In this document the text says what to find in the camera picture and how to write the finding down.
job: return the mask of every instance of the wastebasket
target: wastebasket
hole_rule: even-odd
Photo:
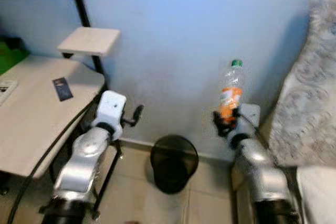
[[[167,194],[181,191],[198,166],[198,154],[186,138],[168,135],[151,150],[151,164],[157,187]]]

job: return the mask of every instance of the floor tile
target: floor tile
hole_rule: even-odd
[[[118,160],[115,174],[154,181],[150,152],[122,147],[122,159]]]
[[[179,224],[187,204],[186,195],[187,190],[167,195],[144,180],[115,175],[104,195],[100,220],[106,224],[127,221]]]
[[[189,208],[189,202],[190,202],[190,190],[186,190],[186,197],[185,197],[185,200],[186,200],[186,204],[185,204],[185,207],[183,209],[183,221],[182,223],[183,224],[186,224],[187,223],[187,220],[188,220],[188,208]]]
[[[185,224],[231,224],[230,199],[190,191]]]
[[[200,162],[196,173],[191,178],[190,189],[229,198],[229,164],[220,161]]]
[[[9,192],[5,196],[0,196],[1,224],[7,223],[9,212],[23,180],[21,177],[13,176],[8,183]],[[48,174],[45,174],[39,180],[33,180],[19,204],[13,223],[40,224],[43,215],[39,214],[38,211],[41,206],[48,204],[53,190],[52,186]]]

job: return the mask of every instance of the blue wall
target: blue wall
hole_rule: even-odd
[[[73,0],[0,0],[0,31],[21,36],[35,54],[60,57],[57,45],[80,25]],[[229,158],[211,111],[220,75],[234,58],[247,72],[244,101],[266,115],[308,29],[308,0],[85,0],[92,25],[122,31],[104,59],[111,87],[144,118],[125,136],[154,142],[167,133],[199,151]]]

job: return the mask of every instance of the green object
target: green object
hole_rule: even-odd
[[[18,38],[0,41],[0,75],[29,55],[21,44],[22,41]]]
[[[243,61],[242,60],[233,60],[231,63],[231,67],[243,67]]]

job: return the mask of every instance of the desk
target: desk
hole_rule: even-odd
[[[60,102],[52,80],[65,77],[73,98]],[[103,75],[69,59],[28,56],[0,76],[18,86],[0,106],[0,170],[28,176],[59,133],[99,93]],[[43,163],[40,177],[67,137],[76,120]]]

